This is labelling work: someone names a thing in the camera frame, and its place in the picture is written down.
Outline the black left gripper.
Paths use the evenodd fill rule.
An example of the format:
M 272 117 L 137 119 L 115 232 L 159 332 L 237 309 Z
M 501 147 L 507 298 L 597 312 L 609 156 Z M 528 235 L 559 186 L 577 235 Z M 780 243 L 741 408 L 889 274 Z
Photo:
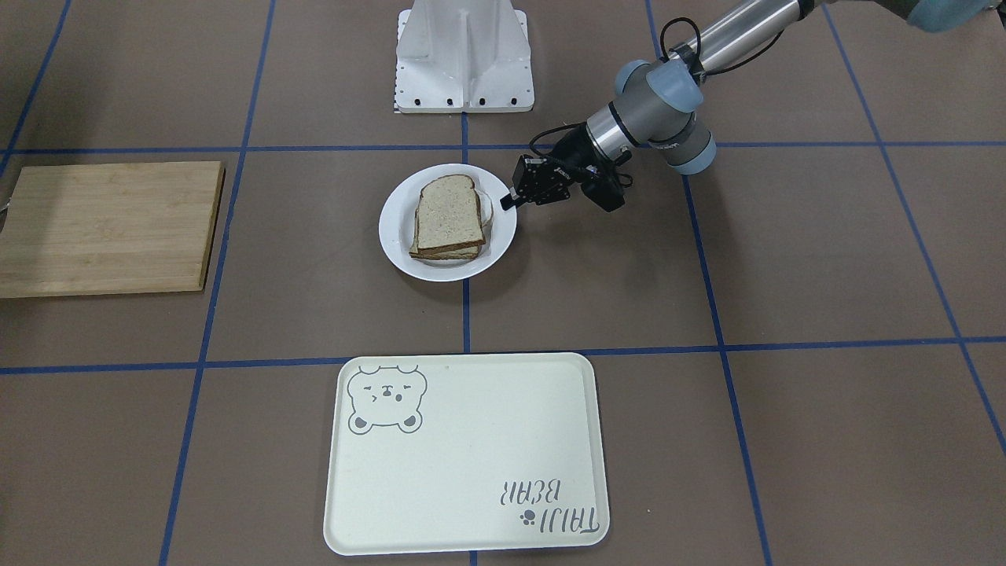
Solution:
M 546 152 L 538 141 L 551 134 L 565 132 L 556 146 Z M 554 127 L 535 135 L 528 143 L 531 154 L 517 159 L 512 175 L 512 189 L 501 198 L 503 211 L 524 204 L 552 204 L 568 200 L 569 186 L 599 182 L 601 171 L 585 124 Z

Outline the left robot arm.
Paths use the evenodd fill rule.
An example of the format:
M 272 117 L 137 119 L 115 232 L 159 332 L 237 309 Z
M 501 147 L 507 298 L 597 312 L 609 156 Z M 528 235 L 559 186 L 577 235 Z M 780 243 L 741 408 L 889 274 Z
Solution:
M 680 175 L 704 171 L 718 144 L 697 114 L 702 85 L 750 64 L 817 7 L 816 1 L 743 1 L 707 28 L 683 16 L 690 39 L 669 46 L 660 35 L 656 60 L 630 61 L 619 69 L 606 107 L 586 121 L 557 127 L 561 139 L 550 150 L 539 149 L 536 139 L 529 142 L 501 208 L 558 203 L 579 186 L 597 207 L 614 211 L 625 204 L 633 183 L 619 171 L 633 148 L 657 150 Z

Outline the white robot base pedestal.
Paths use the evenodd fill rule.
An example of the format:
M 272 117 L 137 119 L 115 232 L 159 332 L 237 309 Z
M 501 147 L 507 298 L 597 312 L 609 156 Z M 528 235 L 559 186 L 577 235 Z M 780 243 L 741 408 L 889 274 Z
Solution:
M 399 12 L 396 32 L 396 112 L 534 108 L 528 19 L 512 2 L 416 1 Z

